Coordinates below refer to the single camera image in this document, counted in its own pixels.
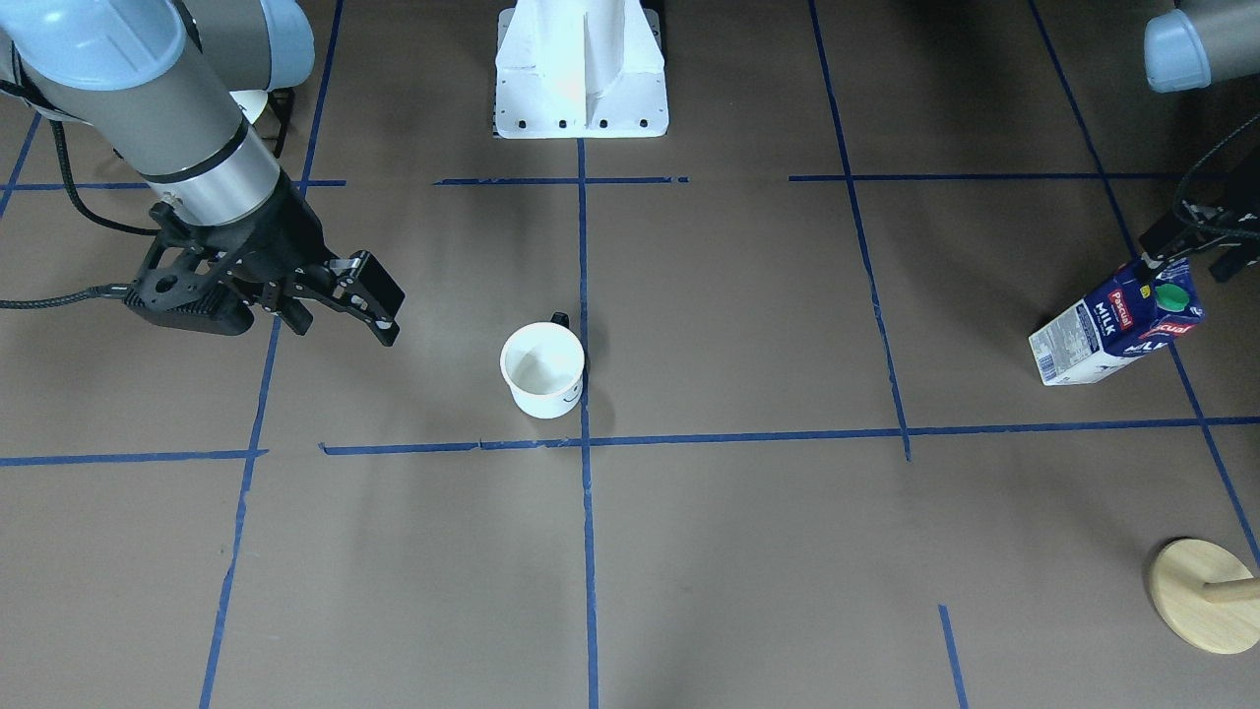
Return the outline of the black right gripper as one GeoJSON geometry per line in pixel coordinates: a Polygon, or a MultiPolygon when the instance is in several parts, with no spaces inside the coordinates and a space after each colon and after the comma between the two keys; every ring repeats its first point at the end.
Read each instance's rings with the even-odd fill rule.
{"type": "Polygon", "coordinates": [[[310,301],[363,324],[382,346],[394,346],[404,291],[370,251],[330,259],[320,220],[287,174],[261,207],[226,225],[193,225],[176,217],[171,199],[155,203],[150,217],[158,237],[123,296],[126,309],[146,322],[236,336],[252,327],[251,306],[258,301],[289,331],[305,336],[314,322],[310,301]],[[286,280],[321,264],[331,288],[286,280]]]}

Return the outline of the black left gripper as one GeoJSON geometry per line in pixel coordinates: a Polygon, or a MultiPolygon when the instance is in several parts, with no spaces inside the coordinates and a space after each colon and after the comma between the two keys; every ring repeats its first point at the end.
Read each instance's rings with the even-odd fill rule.
{"type": "Polygon", "coordinates": [[[1143,285],[1171,269],[1173,262],[1215,248],[1223,251],[1210,266],[1217,283],[1257,264],[1257,183],[1228,181],[1221,196],[1210,203],[1194,201],[1188,186],[1187,181],[1177,186],[1173,207],[1140,237],[1143,285]]]}

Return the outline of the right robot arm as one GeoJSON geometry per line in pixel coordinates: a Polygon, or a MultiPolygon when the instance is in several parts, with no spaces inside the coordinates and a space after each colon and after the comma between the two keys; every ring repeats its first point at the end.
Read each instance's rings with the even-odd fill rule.
{"type": "Polygon", "coordinates": [[[307,332],[306,301],[360,320],[391,348],[404,292],[373,254],[346,259],[257,133],[237,93],[311,76],[296,1],[5,1],[3,93],[50,121],[63,186],[76,196],[64,122],[94,127],[158,201],[152,246],[123,285],[4,309],[118,298],[160,327],[242,335],[252,306],[307,332]]]}

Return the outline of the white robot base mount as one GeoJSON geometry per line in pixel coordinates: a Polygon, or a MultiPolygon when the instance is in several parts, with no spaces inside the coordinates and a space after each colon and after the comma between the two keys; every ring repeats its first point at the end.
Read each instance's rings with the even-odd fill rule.
{"type": "Polygon", "coordinates": [[[498,15],[491,128],[499,139],[667,133],[665,4],[518,1],[498,15]]]}

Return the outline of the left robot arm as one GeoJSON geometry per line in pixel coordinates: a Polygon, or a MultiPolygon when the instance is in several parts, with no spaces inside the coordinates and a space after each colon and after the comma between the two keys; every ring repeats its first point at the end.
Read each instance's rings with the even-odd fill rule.
{"type": "MultiPolygon", "coordinates": [[[[1255,1],[1178,1],[1171,13],[1147,23],[1147,81],[1155,93],[1203,89],[1234,78],[1257,76],[1259,5],[1255,1]]],[[[1251,149],[1225,176],[1216,201],[1189,196],[1211,157],[1241,133],[1257,126],[1252,115],[1197,159],[1177,183],[1173,203],[1139,238],[1148,277],[1171,269],[1191,254],[1221,251],[1210,266],[1217,283],[1227,283],[1259,259],[1259,152],[1251,149]]]]}

